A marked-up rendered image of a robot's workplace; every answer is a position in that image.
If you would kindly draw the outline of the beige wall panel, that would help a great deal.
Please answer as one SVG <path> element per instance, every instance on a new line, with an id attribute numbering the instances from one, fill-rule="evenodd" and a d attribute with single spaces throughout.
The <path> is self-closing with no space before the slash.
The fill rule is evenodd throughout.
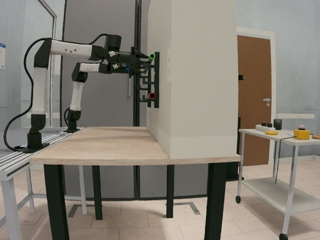
<path id="1" fill-rule="evenodd" d="M 236 157 L 235 0 L 153 0 L 148 57 L 153 45 L 159 108 L 146 103 L 146 127 L 162 149 L 170 159 Z"/>

